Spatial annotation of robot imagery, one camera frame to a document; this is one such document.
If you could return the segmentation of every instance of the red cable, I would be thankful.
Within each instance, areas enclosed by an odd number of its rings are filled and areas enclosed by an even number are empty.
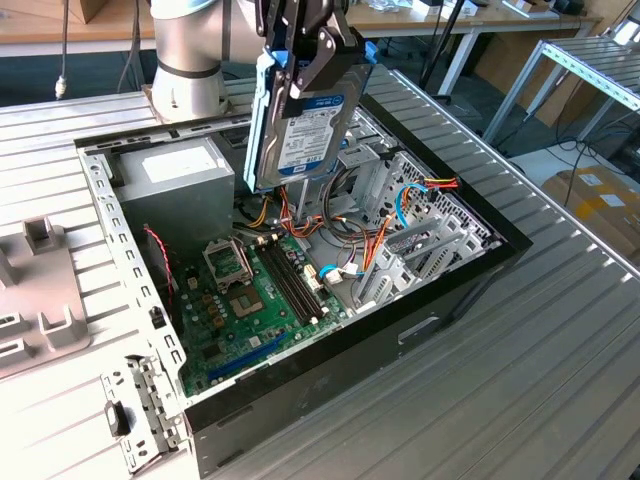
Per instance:
[[[169,290],[169,308],[171,308],[171,298],[173,297],[173,285],[171,284],[172,275],[171,275],[171,267],[169,267],[169,256],[167,255],[167,249],[165,248],[163,241],[160,240],[160,237],[156,234],[156,232],[151,230],[149,227],[144,227],[144,231],[153,237],[153,239],[158,244],[160,251],[162,252],[162,258],[164,258],[164,267],[165,267],[165,270],[167,271],[167,289]]]

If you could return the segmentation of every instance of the hard drive label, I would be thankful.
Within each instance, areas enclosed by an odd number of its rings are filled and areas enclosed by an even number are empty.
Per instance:
[[[321,163],[333,135],[333,118],[340,113],[344,95],[311,98],[302,115],[287,120],[284,146],[278,164],[283,175],[311,170]]]

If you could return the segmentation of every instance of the white connector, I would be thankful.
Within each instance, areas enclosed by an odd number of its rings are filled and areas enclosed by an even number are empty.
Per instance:
[[[62,75],[58,77],[56,82],[56,100],[60,100],[64,96],[64,92],[67,91],[67,79]]]
[[[340,272],[336,268],[331,270],[330,272],[327,272],[327,274],[324,276],[324,279],[329,285],[335,285],[342,282],[342,275],[340,275]]]

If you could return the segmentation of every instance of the yellow cable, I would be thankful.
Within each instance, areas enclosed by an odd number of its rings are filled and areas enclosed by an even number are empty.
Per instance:
[[[251,222],[247,225],[247,227],[255,228],[262,225],[267,217],[267,198],[265,197],[264,203],[262,204],[262,211],[260,212],[260,216],[256,219],[255,222]]]

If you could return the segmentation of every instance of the blue cable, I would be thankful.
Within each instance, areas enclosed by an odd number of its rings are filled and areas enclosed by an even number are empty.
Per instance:
[[[318,276],[320,278],[324,278],[324,276],[329,273],[331,270],[335,270],[336,268],[338,268],[337,265],[327,265],[325,267],[322,267],[322,270],[320,270],[320,272],[318,273]]]
[[[404,228],[409,228],[409,224],[407,223],[407,219],[404,218],[404,213],[402,213],[402,192],[404,192],[407,188],[417,188],[422,193],[428,193],[429,189],[424,185],[420,185],[419,183],[409,183],[404,185],[400,191],[398,192],[398,196],[396,197],[396,215],[398,215],[398,220],[404,226]]]

